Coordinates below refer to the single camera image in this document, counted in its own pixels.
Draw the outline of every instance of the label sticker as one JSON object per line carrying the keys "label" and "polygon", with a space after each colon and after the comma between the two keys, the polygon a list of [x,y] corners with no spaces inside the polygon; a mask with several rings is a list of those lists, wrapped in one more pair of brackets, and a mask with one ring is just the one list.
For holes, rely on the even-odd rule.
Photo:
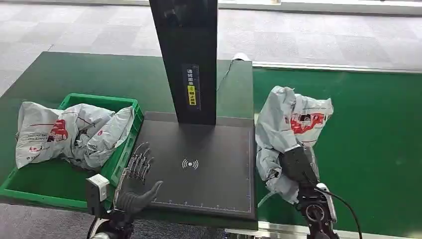
{"label": "label sticker", "polygon": [[199,84],[199,66],[183,64],[183,81],[186,86],[187,107],[193,111],[201,110],[201,92]]}

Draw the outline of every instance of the yellow label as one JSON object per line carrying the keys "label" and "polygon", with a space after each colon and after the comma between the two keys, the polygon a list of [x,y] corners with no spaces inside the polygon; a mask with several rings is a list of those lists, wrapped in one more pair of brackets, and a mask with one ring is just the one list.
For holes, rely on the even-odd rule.
{"label": "yellow label", "polygon": [[195,86],[188,86],[188,99],[189,99],[189,105],[196,106],[197,100],[195,96]]}

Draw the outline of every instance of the humanoid robot hand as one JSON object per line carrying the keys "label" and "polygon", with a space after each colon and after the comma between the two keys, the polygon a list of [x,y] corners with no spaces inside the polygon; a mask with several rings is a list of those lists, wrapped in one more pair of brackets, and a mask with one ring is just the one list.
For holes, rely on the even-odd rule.
{"label": "humanoid robot hand", "polygon": [[149,143],[140,144],[133,152],[128,166],[123,170],[114,194],[115,208],[130,215],[136,215],[153,201],[163,181],[158,181],[144,194],[145,176],[154,158],[151,157]]}

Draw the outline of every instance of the wireless charging symbol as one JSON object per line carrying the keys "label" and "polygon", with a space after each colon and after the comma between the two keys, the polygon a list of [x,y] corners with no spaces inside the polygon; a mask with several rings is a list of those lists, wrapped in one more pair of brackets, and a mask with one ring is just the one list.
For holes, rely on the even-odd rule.
{"label": "wireless charging symbol", "polygon": [[193,169],[197,169],[199,166],[199,163],[197,160],[194,160],[193,162],[189,162],[187,159],[184,159],[182,161],[182,167],[183,168],[187,168],[187,167],[191,167]]}

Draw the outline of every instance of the red logo on bag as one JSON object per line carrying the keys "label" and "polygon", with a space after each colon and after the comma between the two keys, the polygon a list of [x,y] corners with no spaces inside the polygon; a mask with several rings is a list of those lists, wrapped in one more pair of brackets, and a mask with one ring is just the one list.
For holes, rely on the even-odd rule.
{"label": "red logo on bag", "polygon": [[293,133],[304,133],[312,129],[316,124],[322,124],[326,120],[324,114],[314,113],[307,115],[293,114],[290,119]]}
{"label": "red logo on bag", "polygon": [[64,119],[57,120],[50,131],[47,142],[66,140],[69,134],[66,131],[66,121]]}

